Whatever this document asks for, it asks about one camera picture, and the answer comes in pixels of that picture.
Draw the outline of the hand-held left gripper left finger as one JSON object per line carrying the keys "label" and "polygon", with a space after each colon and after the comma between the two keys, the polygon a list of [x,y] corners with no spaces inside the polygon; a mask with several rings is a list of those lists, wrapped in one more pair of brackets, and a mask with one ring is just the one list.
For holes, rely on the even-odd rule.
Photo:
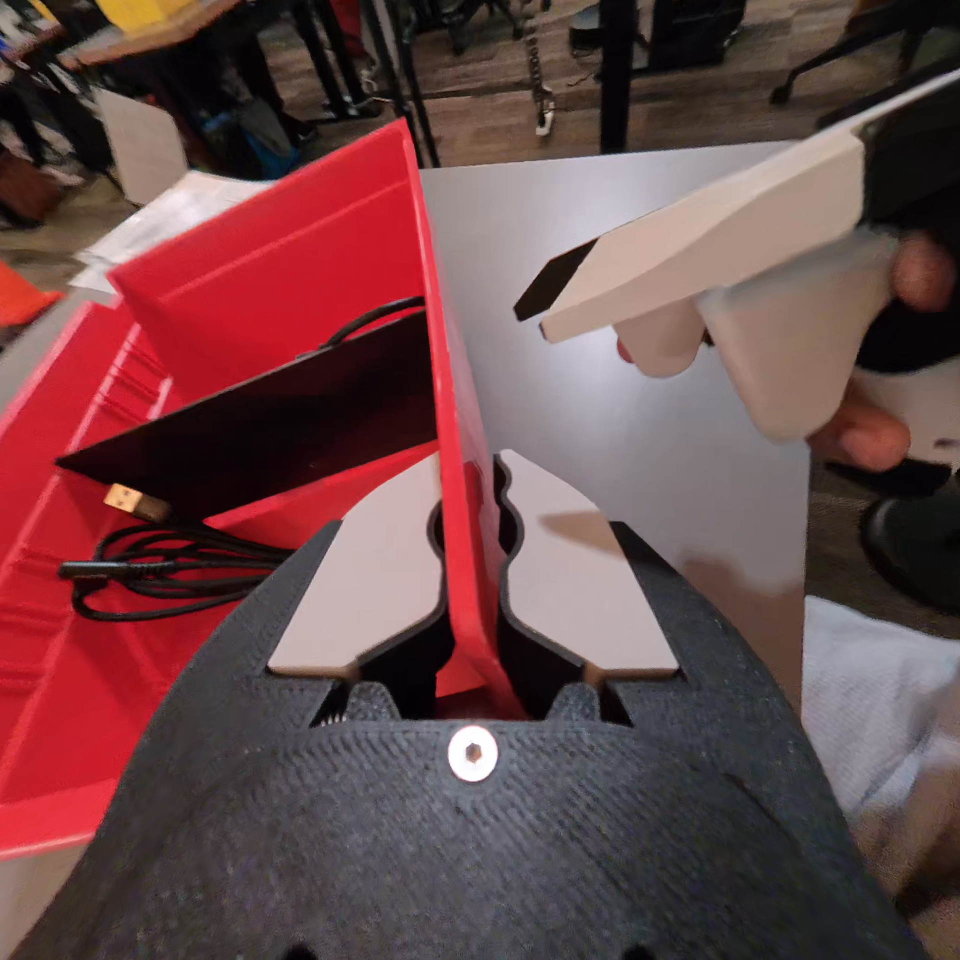
{"label": "hand-held left gripper left finger", "polygon": [[360,676],[442,605],[440,455],[431,453],[353,506],[268,660],[282,676]]}

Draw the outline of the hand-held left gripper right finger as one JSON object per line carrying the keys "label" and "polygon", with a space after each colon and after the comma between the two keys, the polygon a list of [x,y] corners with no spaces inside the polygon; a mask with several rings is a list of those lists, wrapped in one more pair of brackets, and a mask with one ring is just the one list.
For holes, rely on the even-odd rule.
{"label": "hand-held left gripper right finger", "polygon": [[678,671],[614,527],[594,501],[505,449],[501,517],[514,533],[501,598],[517,630],[584,671]]}

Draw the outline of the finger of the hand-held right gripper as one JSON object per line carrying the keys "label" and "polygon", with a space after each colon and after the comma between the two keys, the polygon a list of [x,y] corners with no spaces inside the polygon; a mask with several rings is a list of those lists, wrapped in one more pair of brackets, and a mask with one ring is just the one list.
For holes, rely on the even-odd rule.
{"label": "finger of the hand-held right gripper", "polygon": [[959,69],[906,78],[818,119],[814,136],[849,133],[858,138],[958,135]]}
{"label": "finger of the hand-held right gripper", "polygon": [[866,146],[819,133],[552,258],[513,306],[560,343],[634,321],[850,234]]}

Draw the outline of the red plastic bin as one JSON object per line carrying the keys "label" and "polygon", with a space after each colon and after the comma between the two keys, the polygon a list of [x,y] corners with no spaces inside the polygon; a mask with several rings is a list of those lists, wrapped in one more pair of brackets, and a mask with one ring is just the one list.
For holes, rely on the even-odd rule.
{"label": "red plastic bin", "polygon": [[153,712],[232,610],[118,626],[79,616],[57,568],[117,528],[107,488],[187,508],[122,479],[133,453],[103,481],[56,460],[294,361],[404,296],[425,297],[430,362],[417,398],[388,405],[388,451],[310,467],[236,506],[202,503],[198,516],[297,548],[375,481],[437,452],[456,642],[438,695],[487,687],[516,705],[495,665],[494,461],[434,254],[412,137],[396,121],[115,269],[112,304],[79,308],[28,377],[2,416],[3,860],[90,840]]}

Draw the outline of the grey desk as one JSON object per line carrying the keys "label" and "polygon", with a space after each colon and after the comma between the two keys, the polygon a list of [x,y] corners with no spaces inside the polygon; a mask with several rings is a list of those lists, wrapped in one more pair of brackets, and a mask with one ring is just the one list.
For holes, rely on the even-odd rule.
{"label": "grey desk", "polygon": [[[729,574],[694,586],[730,588],[734,623],[760,643],[793,700],[799,691],[800,582],[806,529],[807,466],[798,445],[776,448],[747,422],[715,356],[701,355],[686,374],[655,381],[630,374],[613,335],[594,333],[548,346],[530,323],[519,325],[512,302],[548,255],[610,226],[647,213],[776,147],[673,150],[570,161],[543,161],[424,174],[425,200],[441,302],[451,307],[472,371],[483,426],[498,450],[508,448],[572,482],[615,520],[636,524],[668,547],[721,549],[696,559],[691,572]],[[257,747],[338,746],[349,722],[309,726],[341,706],[319,677],[272,676],[266,707],[280,707],[274,729],[255,729],[252,708],[231,713],[214,693],[226,673],[198,680],[187,693],[195,718],[187,746],[211,735],[203,721],[224,721],[238,735],[239,773],[256,767]]]}

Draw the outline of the person's right hand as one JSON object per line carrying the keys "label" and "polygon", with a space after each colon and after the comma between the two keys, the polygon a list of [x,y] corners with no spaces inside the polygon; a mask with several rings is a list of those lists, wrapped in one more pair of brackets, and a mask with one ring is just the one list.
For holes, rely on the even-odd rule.
{"label": "person's right hand", "polygon": [[[948,307],[957,269],[947,249],[928,234],[906,234],[891,269],[893,292],[907,307],[919,312]],[[905,423],[873,404],[851,381],[831,420],[806,442],[819,462],[880,474],[906,460],[911,434]]]}

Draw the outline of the black chair base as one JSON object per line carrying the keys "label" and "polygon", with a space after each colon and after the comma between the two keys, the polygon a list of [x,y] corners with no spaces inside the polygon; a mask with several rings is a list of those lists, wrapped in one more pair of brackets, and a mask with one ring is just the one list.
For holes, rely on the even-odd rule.
{"label": "black chair base", "polygon": [[841,37],[822,52],[793,67],[770,94],[772,107],[790,100],[798,80],[812,71],[828,67],[830,80],[857,85],[874,75],[894,79],[904,75],[913,63],[925,37],[931,32],[958,35],[957,8],[909,6],[876,8],[851,18]]}

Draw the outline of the black bin divider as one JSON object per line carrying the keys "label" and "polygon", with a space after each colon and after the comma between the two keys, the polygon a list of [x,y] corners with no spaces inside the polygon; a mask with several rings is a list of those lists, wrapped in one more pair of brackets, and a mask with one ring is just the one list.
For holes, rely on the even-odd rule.
{"label": "black bin divider", "polygon": [[421,308],[55,464],[202,521],[436,439]]}

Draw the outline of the black office chair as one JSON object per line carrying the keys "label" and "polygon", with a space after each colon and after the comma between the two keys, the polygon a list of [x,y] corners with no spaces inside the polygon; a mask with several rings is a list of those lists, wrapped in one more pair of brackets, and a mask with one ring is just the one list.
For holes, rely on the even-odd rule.
{"label": "black office chair", "polygon": [[959,615],[959,494],[885,498],[859,523],[859,540],[872,569],[921,606]]}

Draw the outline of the paper sheet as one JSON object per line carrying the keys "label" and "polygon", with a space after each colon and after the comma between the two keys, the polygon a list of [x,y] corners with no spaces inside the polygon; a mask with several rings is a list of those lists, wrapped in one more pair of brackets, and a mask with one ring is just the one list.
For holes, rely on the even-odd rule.
{"label": "paper sheet", "polygon": [[172,187],[139,208],[97,241],[75,253],[81,270],[69,286],[114,295],[107,275],[156,246],[231,210],[274,185],[200,171],[186,173]]}

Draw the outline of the blue bag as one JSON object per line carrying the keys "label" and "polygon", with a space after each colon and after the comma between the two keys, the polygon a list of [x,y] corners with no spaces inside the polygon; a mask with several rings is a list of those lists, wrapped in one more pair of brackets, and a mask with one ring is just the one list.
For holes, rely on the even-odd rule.
{"label": "blue bag", "polygon": [[200,130],[217,170],[246,182],[272,182],[293,171],[301,151],[261,98],[205,119]]}

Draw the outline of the white leaning board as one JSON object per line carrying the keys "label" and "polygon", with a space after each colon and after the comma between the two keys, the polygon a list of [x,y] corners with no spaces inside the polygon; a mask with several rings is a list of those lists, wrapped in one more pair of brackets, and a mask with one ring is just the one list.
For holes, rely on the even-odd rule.
{"label": "white leaning board", "polygon": [[94,88],[124,196],[144,207],[175,186],[189,171],[177,124],[147,102]]}

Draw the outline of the wooden background table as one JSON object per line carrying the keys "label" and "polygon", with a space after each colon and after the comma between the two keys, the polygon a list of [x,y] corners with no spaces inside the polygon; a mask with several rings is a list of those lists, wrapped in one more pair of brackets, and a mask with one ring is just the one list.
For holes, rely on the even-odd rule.
{"label": "wooden background table", "polygon": [[134,30],[110,25],[67,47],[56,58],[68,71],[113,64],[128,57],[159,52],[194,39],[198,34],[239,10],[243,1],[187,2],[164,21]]}

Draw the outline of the black metal post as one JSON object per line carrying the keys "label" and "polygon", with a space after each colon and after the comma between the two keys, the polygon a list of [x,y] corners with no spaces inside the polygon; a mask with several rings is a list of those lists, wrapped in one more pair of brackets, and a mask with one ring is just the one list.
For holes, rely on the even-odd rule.
{"label": "black metal post", "polygon": [[629,126],[634,48],[639,28],[636,1],[601,1],[602,61],[599,151],[625,151]]}

